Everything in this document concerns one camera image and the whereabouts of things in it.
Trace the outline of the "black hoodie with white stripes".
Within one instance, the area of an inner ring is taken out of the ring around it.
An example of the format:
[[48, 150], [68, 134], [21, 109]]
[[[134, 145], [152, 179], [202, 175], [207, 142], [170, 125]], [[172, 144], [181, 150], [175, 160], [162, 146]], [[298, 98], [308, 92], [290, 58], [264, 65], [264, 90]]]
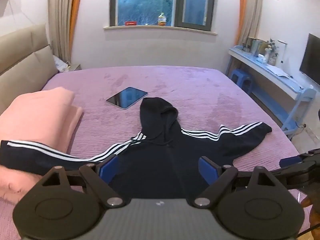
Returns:
[[198, 171], [201, 157], [220, 166], [232, 165], [272, 132], [264, 122], [234, 129], [222, 125], [216, 133], [186, 130], [177, 117], [178, 111], [171, 103], [144, 98], [140, 105], [142, 130], [103, 153], [80, 159], [38, 142], [9, 140], [1, 142], [1, 164], [42, 176], [54, 166], [72, 171], [116, 155], [118, 170], [107, 183], [122, 197], [193, 199], [209, 185]]

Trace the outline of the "light blue desk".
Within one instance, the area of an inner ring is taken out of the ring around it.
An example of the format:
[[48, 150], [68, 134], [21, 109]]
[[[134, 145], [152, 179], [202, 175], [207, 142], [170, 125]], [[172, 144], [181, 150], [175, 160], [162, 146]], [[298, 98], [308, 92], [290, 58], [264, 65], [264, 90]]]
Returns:
[[[311, 104], [316, 97], [316, 91], [313, 88], [306, 88], [297, 83], [293, 78], [283, 75], [276, 75], [271, 71], [271, 66], [258, 61], [258, 58], [242, 51], [240, 46], [235, 46], [228, 51], [232, 60], [241, 63], [236, 69], [244, 70], [251, 74], [254, 85], [250, 95], [257, 98], [281, 123], [281, 130], [288, 138], [292, 138], [303, 128], [302, 122], [309, 111]], [[267, 92], [266, 87], [258, 82], [258, 78], [263, 77], [266, 83], [277, 92], [290, 97], [295, 104], [285, 109], [275, 96]]]

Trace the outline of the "tablet with dark screen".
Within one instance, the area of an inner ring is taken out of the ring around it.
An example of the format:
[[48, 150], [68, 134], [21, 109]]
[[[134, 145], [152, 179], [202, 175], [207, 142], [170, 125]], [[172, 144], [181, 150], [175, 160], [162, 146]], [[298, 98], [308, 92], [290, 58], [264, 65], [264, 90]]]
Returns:
[[121, 109], [128, 109], [147, 95], [148, 92], [133, 87], [127, 87], [106, 99], [106, 102]]

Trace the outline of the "purple bed cover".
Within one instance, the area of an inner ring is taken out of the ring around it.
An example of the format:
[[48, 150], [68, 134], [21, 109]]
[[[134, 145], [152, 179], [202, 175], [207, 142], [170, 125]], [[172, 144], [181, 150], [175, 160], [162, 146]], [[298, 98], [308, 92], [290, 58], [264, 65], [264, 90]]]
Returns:
[[254, 122], [266, 123], [272, 132], [251, 152], [233, 161], [241, 170], [250, 171], [257, 165], [274, 170], [280, 159], [297, 154], [272, 118], [218, 70], [114, 67], [57, 74], [45, 85], [46, 90], [63, 87], [72, 91], [75, 105], [84, 110], [69, 145], [71, 155], [94, 156], [142, 130], [140, 102], [126, 110], [106, 102], [129, 86], [148, 92], [148, 98], [162, 98], [171, 103], [178, 111], [180, 126], [186, 130], [216, 133], [222, 125], [234, 129]]

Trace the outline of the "folded pink blanket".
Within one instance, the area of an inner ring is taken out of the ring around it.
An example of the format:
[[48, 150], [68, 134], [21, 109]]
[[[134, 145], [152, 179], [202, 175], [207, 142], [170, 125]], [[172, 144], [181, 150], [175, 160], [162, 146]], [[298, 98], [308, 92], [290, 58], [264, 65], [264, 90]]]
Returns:
[[17, 204], [48, 168], [41, 150], [67, 153], [83, 114], [62, 87], [18, 96], [1, 114], [1, 198]]

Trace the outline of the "blue plastic stool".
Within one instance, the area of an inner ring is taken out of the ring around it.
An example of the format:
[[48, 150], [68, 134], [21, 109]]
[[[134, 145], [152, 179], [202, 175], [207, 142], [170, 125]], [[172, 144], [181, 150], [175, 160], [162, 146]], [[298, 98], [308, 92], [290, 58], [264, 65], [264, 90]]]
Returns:
[[251, 94], [254, 85], [251, 74], [241, 69], [235, 69], [232, 71], [230, 79], [246, 94]]

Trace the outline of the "black television screen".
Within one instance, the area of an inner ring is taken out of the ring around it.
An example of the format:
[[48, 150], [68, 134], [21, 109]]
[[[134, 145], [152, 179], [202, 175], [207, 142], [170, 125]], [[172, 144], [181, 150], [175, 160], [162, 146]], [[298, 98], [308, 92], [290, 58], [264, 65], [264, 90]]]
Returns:
[[300, 65], [300, 72], [313, 82], [320, 83], [320, 39], [309, 34], [304, 57]]

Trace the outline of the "white bag beside bed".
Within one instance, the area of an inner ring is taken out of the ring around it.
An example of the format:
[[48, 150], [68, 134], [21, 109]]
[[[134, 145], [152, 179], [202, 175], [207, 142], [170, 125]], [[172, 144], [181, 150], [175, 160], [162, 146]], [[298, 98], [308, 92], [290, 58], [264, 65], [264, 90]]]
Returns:
[[59, 72], [65, 72], [68, 69], [67, 63], [63, 62], [60, 58], [58, 58], [55, 55], [53, 56], [53, 58], [54, 58], [55, 66]]

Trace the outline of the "flower vase on desk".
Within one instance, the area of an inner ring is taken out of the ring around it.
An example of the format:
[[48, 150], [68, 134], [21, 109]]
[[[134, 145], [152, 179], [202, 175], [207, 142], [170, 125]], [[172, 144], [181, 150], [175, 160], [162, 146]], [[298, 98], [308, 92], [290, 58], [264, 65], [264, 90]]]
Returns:
[[265, 48], [265, 59], [267, 64], [275, 66], [278, 58], [278, 47], [273, 39], [269, 39]]

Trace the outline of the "beige padded headboard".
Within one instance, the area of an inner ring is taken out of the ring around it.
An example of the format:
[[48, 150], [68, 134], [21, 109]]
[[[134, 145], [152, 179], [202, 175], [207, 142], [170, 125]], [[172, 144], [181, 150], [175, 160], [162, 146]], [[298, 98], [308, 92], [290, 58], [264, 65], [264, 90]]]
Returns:
[[41, 90], [57, 73], [44, 24], [1, 36], [1, 112], [19, 95]]

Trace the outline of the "orange drink bottle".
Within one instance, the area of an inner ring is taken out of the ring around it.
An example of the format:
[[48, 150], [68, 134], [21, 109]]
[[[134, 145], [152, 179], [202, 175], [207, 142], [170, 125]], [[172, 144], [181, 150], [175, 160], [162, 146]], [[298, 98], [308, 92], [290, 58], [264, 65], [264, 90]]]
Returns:
[[165, 26], [167, 22], [167, 18], [165, 16], [165, 14], [162, 12], [159, 16], [158, 16], [158, 21], [157, 24], [159, 26]]

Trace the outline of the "dark framed window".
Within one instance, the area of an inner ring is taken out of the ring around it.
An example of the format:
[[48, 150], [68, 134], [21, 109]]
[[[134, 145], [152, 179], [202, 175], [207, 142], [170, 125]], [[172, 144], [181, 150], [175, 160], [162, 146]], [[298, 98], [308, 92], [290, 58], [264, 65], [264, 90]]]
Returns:
[[157, 25], [163, 12], [167, 18], [163, 27], [210, 31], [215, 0], [110, 0], [110, 26], [125, 26], [126, 21], [137, 25]]

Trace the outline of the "right beige orange curtain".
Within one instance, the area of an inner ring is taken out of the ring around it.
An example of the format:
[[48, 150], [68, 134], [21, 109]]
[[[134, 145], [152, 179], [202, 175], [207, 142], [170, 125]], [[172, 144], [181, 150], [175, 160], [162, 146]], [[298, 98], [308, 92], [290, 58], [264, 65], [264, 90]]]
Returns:
[[263, 0], [240, 0], [239, 26], [235, 45], [243, 45], [248, 37], [256, 37]]

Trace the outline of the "beige orange curtain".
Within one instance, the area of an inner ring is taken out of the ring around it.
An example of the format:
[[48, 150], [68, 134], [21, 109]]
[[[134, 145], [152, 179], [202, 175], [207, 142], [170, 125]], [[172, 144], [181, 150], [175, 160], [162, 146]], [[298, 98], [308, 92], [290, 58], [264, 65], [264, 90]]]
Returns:
[[243, 45], [248, 37], [256, 37], [263, 0], [240, 0], [239, 26], [235, 45]]
[[71, 62], [80, 0], [48, 0], [48, 28], [53, 54]]

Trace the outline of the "left beige orange curtain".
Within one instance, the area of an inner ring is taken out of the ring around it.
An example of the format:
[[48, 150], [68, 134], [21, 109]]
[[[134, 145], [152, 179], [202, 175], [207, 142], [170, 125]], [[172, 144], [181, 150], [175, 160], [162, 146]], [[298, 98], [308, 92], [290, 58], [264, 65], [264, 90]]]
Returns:
[[48, 28], [53, 54], [71, 62], [80, 0], [48, 0]]

